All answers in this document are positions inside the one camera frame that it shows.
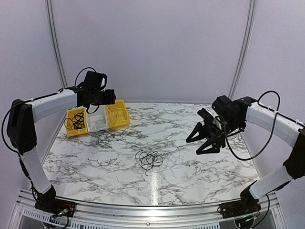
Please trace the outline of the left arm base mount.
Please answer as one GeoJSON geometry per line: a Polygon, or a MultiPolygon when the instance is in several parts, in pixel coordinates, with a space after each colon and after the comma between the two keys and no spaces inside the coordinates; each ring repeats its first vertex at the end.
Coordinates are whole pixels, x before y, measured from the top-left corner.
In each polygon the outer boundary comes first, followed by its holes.
{"type": "Polygon", "coordinates": [[[68,216],[73,217],[75,212],[76,203],[63,199],[52,199],[50,202],[42,200],[40,197],[36,199],[35,208],[52,213],[55,216],[68,216]]]}

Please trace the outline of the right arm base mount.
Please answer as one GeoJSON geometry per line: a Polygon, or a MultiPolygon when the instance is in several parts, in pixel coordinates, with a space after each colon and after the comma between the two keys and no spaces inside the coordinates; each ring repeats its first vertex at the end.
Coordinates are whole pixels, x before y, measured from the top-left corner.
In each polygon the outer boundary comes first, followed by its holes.
{"type": "Polygon", "coordinates": [[[240,200],[220,204],[217,212],[221,214],[224,219],[227,219],[251,213],[258,213],[260,210],[261,205],[259,200],[248,200],[241,198],[240,200]]]}

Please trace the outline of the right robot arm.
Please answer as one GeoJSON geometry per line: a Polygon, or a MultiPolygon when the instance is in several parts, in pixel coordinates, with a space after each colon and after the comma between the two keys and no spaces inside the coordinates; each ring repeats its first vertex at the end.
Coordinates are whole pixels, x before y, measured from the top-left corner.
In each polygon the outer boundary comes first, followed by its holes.
{"type": "Polygon", "coordinates": [[[305,176],[305,125],[280,113],[279,108],[279,104],[271,108],[251,97],[232,101],[223,95],[212,104],[215,115],[204,108],[197,112],[203,121],[198,122],[186,138],[187,143],[205,141],[196,150],[198,155],[217,154],[222,148],[228,147],[240,161],[254,160],[264,151],[275,157],[279,147],[272,143],[274,139],[288,150],[287,155],[280,150],[283,162],[279,162],[273,170],[241,193],[241,200],[236,203],[236,210],[241,214],[252,209],[259,198],[305,176]],[[244,131],[247,124],[262,128],[269,133],[269,137],[259,152],[250,157],[241,157],[234,152],[229,137],[244,131]]]}

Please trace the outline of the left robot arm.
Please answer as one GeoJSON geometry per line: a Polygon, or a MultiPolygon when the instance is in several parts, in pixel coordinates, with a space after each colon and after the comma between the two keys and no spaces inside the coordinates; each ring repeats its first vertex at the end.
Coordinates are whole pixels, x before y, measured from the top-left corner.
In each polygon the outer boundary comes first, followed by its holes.
{"type": "Polygon", "coordinates": [[[56,191],[47,179],[37,155],[35,123],[60,111],[76,107],[110,105],[115,103],[113,89],[106,89],[108,77],[104,73],[88,71],[83,82],[76,86],[60,89],[55,93],[28,100],[16,99],[5,114],[3,123],[11,142],[9,150],[17,153],[25,174],[37,192],[37,202],[49,212],[60,209],[56,191]]]}

